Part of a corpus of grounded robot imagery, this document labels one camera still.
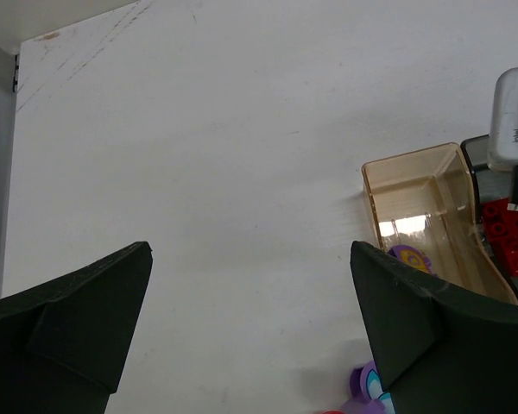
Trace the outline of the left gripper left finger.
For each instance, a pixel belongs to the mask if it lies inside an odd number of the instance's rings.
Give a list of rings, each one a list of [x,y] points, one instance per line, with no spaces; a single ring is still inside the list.
[[[138,241],[0,299],[0,413],[103,413],[152,270]]]

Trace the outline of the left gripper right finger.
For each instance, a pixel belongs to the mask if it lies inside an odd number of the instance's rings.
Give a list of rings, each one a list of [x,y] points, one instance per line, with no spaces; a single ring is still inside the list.
[[[416,270],[365,241],[351,273],[398,413],[518,413],[518,305]]]

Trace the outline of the purple lego brick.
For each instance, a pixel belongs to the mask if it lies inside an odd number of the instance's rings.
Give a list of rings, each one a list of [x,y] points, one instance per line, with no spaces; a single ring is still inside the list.
[[[424,273],[435,275],[432,262],[419,249],[406,244],[398,244],[391,247],[387,254],[396,258],[398,261],[407,264]]]

